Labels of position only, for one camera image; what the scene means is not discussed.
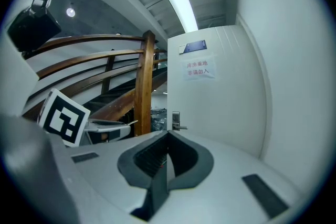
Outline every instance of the black panel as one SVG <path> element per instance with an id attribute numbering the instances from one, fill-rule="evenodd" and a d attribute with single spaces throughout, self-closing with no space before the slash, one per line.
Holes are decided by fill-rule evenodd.
<path id="1" fill-rule="evenodd" d="M 109 140 L 116 139 L 119 137 L 120 137 L 120 130 L 109 132 Z"/>
<path id="2" fill-rule="evenodd" d="M 167 153 L 176 176 L 169 183 Z M 125 151 L 118 159 L 118 169 L 129 185 L 148 190 L 143 206 L 131 212 L 143 220 L 149 220 L 157 212 L 170 190 L 196 187 L 213 166 L 214 159 L 206 148 L 172 131 L 163 131 Z"/>
<path id="3" fill-rule="evenodd" d="M 79 163 L 79 162 L 84 162 L 87 161 L 89 159 L 93 159 L 93 158 L 97 158 L 99 157 L 99 155 L 95 152 L 90 152 L 90 153 L 85 153 L 82 155 L 77 155 L 77 156 L 73 156 L 71 157 L 74 163 Z"/>
<path id="4" fill-rule="evenodd" d="M 200 40 L 200 41 L 188 43 L 185 46 L 183 53 L 186 54 L 187 52 L 192 52 L 192 51 L 197 51 L 197 50 L 206 50 L 206 49 L 207 48 L 206 48 L 205 40 Z"/>
<path id="5" fill-rule="evenodd" d="M 176 136 L 169 136 L 169 156 L 172 159 L 175 177 L 190 170 L 198 160 L 197 151 Z"/>
<path id="6" fill-rule="evenodd" d="M 148 147 L 136 153 L 134 162 L 150 177 L 154 177 L 167 156 L 167 136 L 161 137 Z"/>
<path id="7" fill-rule="evenodd" d="M 93 144 L 98 144 L 98 143 L 102 143 L 101 140 L 101 133 L 95 133 L 95 132 L 88 132 L 91 142 Z"/>
<path id="8" fill-rule="evenodd" d="M 8 30 L 19 51 L 36 50 L 60 32 L 60 25 L 46 8 L 35 14 L 29 10 L 21 12 Z"/>
<path id="9" fill-rule="evenodd" d="M 288 206 L 258 175 L 244 176 L 242 180 L 270 218 L 276 217 L 288 209 Z"/>

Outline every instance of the door handle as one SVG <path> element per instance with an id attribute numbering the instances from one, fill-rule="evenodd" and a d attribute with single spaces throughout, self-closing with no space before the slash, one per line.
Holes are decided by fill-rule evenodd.
<path id="1" fill-rule="evenodd" d="M 173 124 L 173 129 L 175 129 L 175 130 L 181 130 L 181 129 L 188 130 L 188 127 L 186 127 L 186 126 L 179 126 L 177 124 Z"/>

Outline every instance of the wooden handrail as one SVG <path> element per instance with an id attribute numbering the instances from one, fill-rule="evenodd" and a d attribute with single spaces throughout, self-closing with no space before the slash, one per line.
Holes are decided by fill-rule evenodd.
<path id="1" fill-rule="evenodd" d="M 160 56 L 159 54 L 154 54 L 154 60 L 158 60 L 158 59 L 159 59 L 159 56 Z M 153 68 L 156 68 L 156 69 L 157 69 L 158 67 L 159 67 L 158 64 L 156 64 L 156 65 L 153 66 Z"/>
<path id="2" fill-rule="evenodd" d="M 129 66 L 113 69 L 109 72 L 103 72 L 103 73 L 88 77 L 86 79 L 80 80 L 72 85 L 69 85 L 63 88 L 62 90 L 60 90 L 60 92 L 65 94 L 67 97 L 71 98 L 74 95 L 82 91 L 85 91 L 93 87 L 94 85 L 100 83 L 103 79 L 107 77 L 116 77 L 116 76 L 119 76 L 119 75 L 122 75 L 128 72 L 131 72 L 133 70 L 136 70 L 138 66 L 139 65 L 136 63 L 134 65 L 129 65 Z M 43 106 L 44 101 L 45 99 L 43 99 L 41 102 L 39 102 L 37 105 L 35 105 L 31 109 L 29 109 L 26 113 L 23 114 L 23 117 L 26 119 L 32 120 L 32 121 L 36 121 L 40 113 L 40 110 Z"/>
<path id="3" fill-rule="evenodd" d="M 167 71 L 152 79 L 152 92 L 167 81 Z M 118 97 L 90 115 L 91 119 L 117 121 L 134 107 L 135 89 Z"/>
<path id="4" fill-rule="evenodd" d="M 130 41 L 144 41 L 143 37 L 132 37 L 123 35 L 85 35 L 85 36 L 74 36 L 59 38 L 53 41 L 46 42 L 42 47 L 33 51 L 26 56 L 25 59 L 29 59 L 35 55 L 41 54 L 42 52 L 53 50 L 67 45 L 89 42 L 89 41 L 102 41 L 102 40 L 130 40 Z"/>
<path id="5" fill-rule="evenodd" d="M 102 58 L 107 58 L 112 55 L 118 56 L 118 55 L 129 55 L 129 54 L 142 54 L 143 50 L 113 50 L 113 51 L 104 51 L 104 52 L 96 52 L 94 54 L 89 55 L 83 55 L 83 56 L 77 56 L 73 57 L 68 60 L 64 60 L 62 62 L 58 62 L 54 65 L 51 65 L 49 67 L 46 67 L 38 72 L 36 74 L 39 76 L 40 79 L 43 79 L 51 74 L 54 74 L 60 70 L 66 69 L 68 67 L 72 67 L 75 65 L 78 65 L 80 63 L 98 60 Z"/>
<path id="6" fill-rule="evenodd" d="M 115 61 L 114 63 L 121 63 L 121 62 L 127 62 L 127 61 L 135 61 L 135 60 L 138 60 L 138 58 L 119 60 L 119 61 Z M 100 65 L 100 66 L 92 67 L 92 68 L 89 68 L 89 69 L 82 70 L 82 71 L 79 71 L 79 72 L 77 72 L 77 73 L 71 74 L 71 75 L 69 75 L 69 76 L 67 76 L 67 77 L 61 78 L 61 79 L 59 79 L 59 80 L 57 80 L 57 81 L 55 81 L 55 82 L 53 82 L 53 83 L 51 83 L 51 84 L 49 84 L 49 85 L 43 87 L 42 89 L 40 89 L 40 90 L 34 92 L 31 96 L 29 96 L 29 98 L 28 98 L 27 101 L 31 100 L 31 99 L 34 98 L 35 96 L 38 96 L 40 93 L 44 92 L 45 90 L 47 90 L 47 89 L 51 88 L 52 86 L 55 86 L 55 85 L 57 85 L 57 84 L 59 84 L 59 83 L 65 81 L 65 80 L 71 79 L 71 78 L 73 78 L 73 77 L 75 77 L 75 76 L 78 76 L 78 75 L 80 75 L 80 74 L 83 74 L 83 73 L 85 73 L 85 72 L 89 72 L 89 71 L 92 71 L 92 70 L 95 70 L 95 69 L 98 69 L 98 68 L 101 68 L 101 67 L 105 67 L 105 66 L 106 66 L 106 65 Z"/>

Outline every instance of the sign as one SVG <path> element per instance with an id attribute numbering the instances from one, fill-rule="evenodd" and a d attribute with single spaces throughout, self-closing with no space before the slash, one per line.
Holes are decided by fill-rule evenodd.
<path id="1" fill-rule="evenodd" d="M 38 125 L 45 131 L 58 134 L 65 145 L 79 146 L 90 110 L 52 89 L 38 117 Z"/>
<path id="2" fill-rule="evenodd" d="M 185 81 L 215 78 L 215 59 L 213 56 L 181 61 L 181 68 Z"/>

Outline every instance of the white wall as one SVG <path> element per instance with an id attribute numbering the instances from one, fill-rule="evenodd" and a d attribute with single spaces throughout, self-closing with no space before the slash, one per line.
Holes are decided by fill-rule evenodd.
<path id="1" fill-rule="evenodd" d="M 0 33 L 0 113 L 20 116 L 38 76 L 7 33 Z"/>
<path id="2" fill-rule="evenodd" d="M 152 109 L 167 109 L 167 94 L 152 94 Z"/>
<path id="3" fill-rule="evenodd" d="M 207 49 L 179 54 L 205 40 Z M 167 128 L 172 112 L 192 133 L 259 157 L 265 136 L 266 97 L 259 60 L 241 26 L 206 28 L 168 39 Z M 181 63 L 213 56 L 215 79 L 186 81 Z"/>
<path id="4" fill-rule="evenodd" d="M 271 136 L 263 160 L 308 192 L 336 143 L 333 22 L 323 0 L 239 0 L 238 12 L 270 81 Z"/>
<path id="5" fill-rule="evenodd" d="M 74 44 L 69 45 L 61 48 L 57 48 L 54 50 L 50 50 L 47 52 L 44 52 L 40 55 L 36 55 L 32 58 L 27 59 L 27 63 L 30 65 L 30 67 L 35 71 L 39 71 L 43 68 L 46 68 L 50 65 L 53 65 L 57 62 L 76 57 L 81 55 L 87 55 L 95 52 L 100 51 L 110 51 L 112 49 L 114 50 L 122 50 L 122 49 L 140 49 L 141 42 L 139 41 L 125 41 L 125 40 L 105 40 L 105 41 L 92 41 L 92 42 L 84 42 L 80 44 Z M 123 59 L 132 59 L 132 58 L 138 58 L 139 54 L 134 55 L 126 55 L 126 56 L 117 56 L 115 61 L 123 60 Z M 90 61 L 86 63 L 81 63 L 79 65 L 64 69 L 60 72 L 56 72 L 44 79 L 41 79 L 38 81 L 37 85 L 35 86 L 35 89 L 32 91 L 32 93 L 42 89 L 43 87 L 63 78 L 66 76 L 69 76 L 73 73 L 79 72 L 84 69 L 89 69 L 95 66 L 103 65 L 107 62 L 107 58 L 99 59 L 95 61 Z M 137 60 L 134 61 L 127 61 L 122 63 L 116 63 L 113 65 L 113 68 L 118 68 L 126 65 L 131 65 L 137 63 Z M 69 86 L 77 81 L 80 81 L 82 79 L 88 78 L 90 76 L 93 76 L 95 74 L 101 73 L 105 71 L 104 68 L 95 69 L 93 71 L 85 72 L 79 76 L 75 76 L 71 79 L 68 79 L 66 81 L 63 81 L 57 85 L 55 85 L 53 88 L 56 89 L 63 89 L 66 86 Z M 118 76 L 116 78 L 111 79 L 110 81 L 110 89 L 123 84 L 131 79 L 134 79 L 137 75 L 136 71 L 129 72 L 127 74 L 124 74 L 122 76 Z M 37 103 L 42 101 L 46 95 L 49 93 L 50 89 L 44 91 L 43 93 L 39 94 L 37 97 L 31 99 L 25 106 L 24 112 L 35 106 Z M 91 89 L 88 89 L 76 96 L 74 96 L 72 99 L 79 104 L 84 104 L 88 101 L 90 101 L 92 98 L 97 97 L 101 94 L 101 84 L 92 87 Z"/>

